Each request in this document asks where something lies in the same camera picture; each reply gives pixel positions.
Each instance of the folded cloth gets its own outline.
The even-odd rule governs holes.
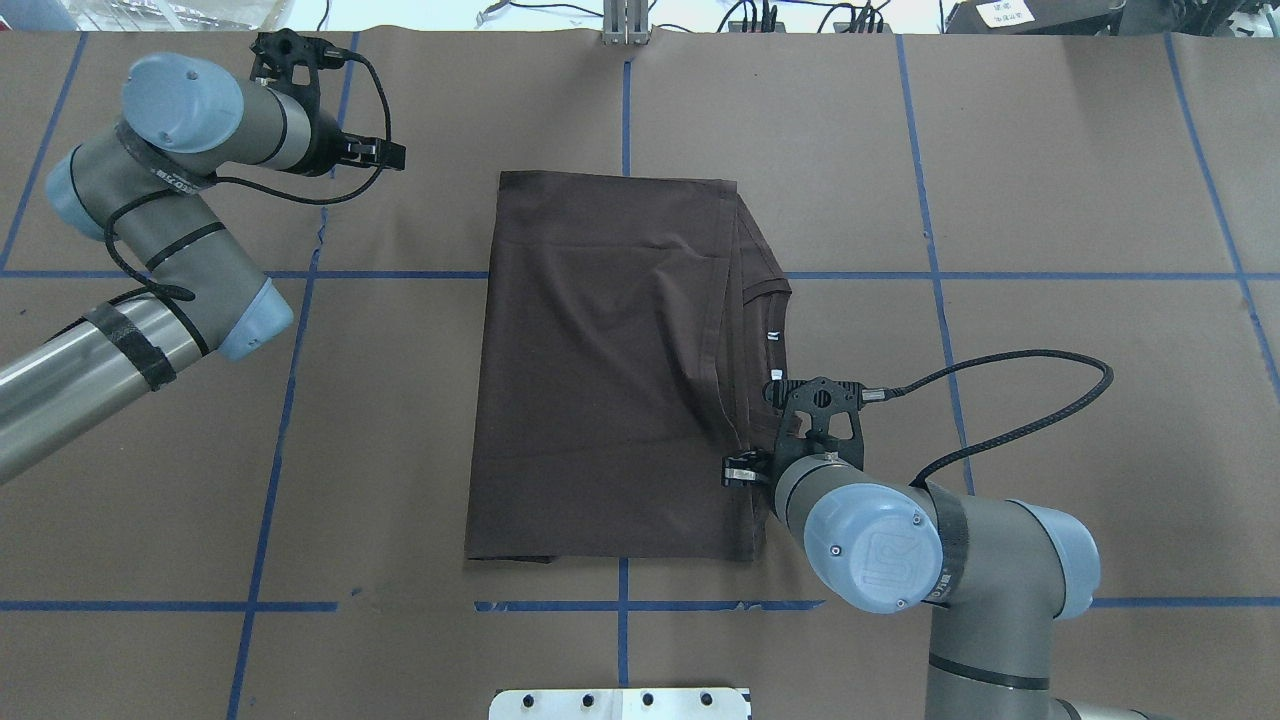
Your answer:
[[[790,293],[732,182],[503,173],[467,557],[753,559]]]

